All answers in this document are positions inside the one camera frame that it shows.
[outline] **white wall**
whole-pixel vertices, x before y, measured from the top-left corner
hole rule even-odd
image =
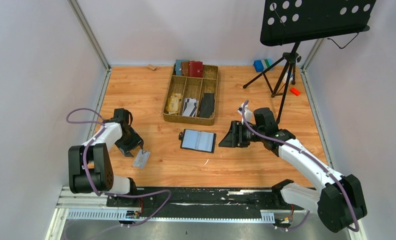
[[[45,237],[103,78],[66,0],[0,1],[0,239]]]
[[[264,0],[79,0],[112,65],[173,64],[193,59],[215,65],[276,61],[292,45],[260,43]],[[300,45],[303,60],[314,41]]]
[[[367,239],[396,239],[396,0],[369,26],[344,50],[324,42],[308,73],[334,165],[362,183]]]

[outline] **red wallet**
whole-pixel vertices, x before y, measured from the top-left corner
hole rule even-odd
[[[202,77],[203,64],[201,61],[189,61],[189,76],[195,78]]]

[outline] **small wooden block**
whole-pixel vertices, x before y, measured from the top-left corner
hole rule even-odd
[[[149,64],[149,65],[148,65],[148,68],[149,68],[150,70],[152,70],[152,71],[155,71],[155,69],[157,69],[157,67],[154,66],[154,65],[152,65],[152,64]]]

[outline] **gray floor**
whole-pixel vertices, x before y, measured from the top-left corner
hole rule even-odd
[[[295,224],[304,214],[294,214]],[[330,232],[312,214],[308,221],[295,231],[282,232],[262,223],[206,223],[149,221],[130,229],[117,227],[94,237],[100,231],[119,225],[109,220],[69,220],[66,223],[68,240],[349,240],[345,230]]]

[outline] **tripod leg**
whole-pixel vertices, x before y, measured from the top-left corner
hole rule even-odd
[[[270,85],[270,83],[268,82],[268,78],[267,78],[267,76],[265,75],[265,73],[263,73],[263,76],[264,76],[265,81],[266,81],[266,83],[267,83],[267,85],[268,85],[268,88],[270,89],[270,92],[273,93],[273,89],[271,88],[271,85]]]
[[[296,63],[293,65],[293,72],[292,72],[292,85],[295,85],[295,69],[296,69]]]
[[[251,83],[255,82],[261,75],[265,74],[266,72],[270,71],[270,69],[274,68],[274,66],[278,65],[281,61],[283,61],[285,58],[281,57],[279,60],[277,60],[275,63],[273,63],[271,66],[269,66],[266,70],[264,70],[262,73],[258,74],[256,77],[254,77],[253,80],[249,81],[247,84],[243,86],[243,88],[247,88]]]
[[[282,73],[280,74],[279,80],[277,80],[276,86],[273,89],[273,93],[271,94],[271,97],[274,98],[277,95],[277,91],[279,90],[280,84],[282,83],[283,77],[286,74],[286,71],[288,70],[288,68],[290,67],[290,63],[287,61],[285,66],[283,67]]]
[[[295,71],[295,63],[291,63],[291,65],[289,66],[288,78],[286,79],[285,89],[283,90],[282,102],[280,102],[279,113],[277,114],[276,123],[278,123],[278,124],[280,123],[280,116],[282,115],[283,105],[285,104],[285,98],[286,98],[286,94],[288,92],[289,79],[290,79],[292,71]]]

